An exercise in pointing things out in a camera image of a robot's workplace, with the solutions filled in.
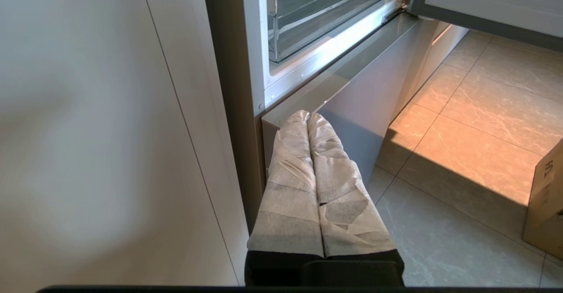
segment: kitchen floor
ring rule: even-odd
[[[521,240],[534,167],[562,136],[563,54],[469,32],[367,185],[406,285],[563,287],[563,261]]]

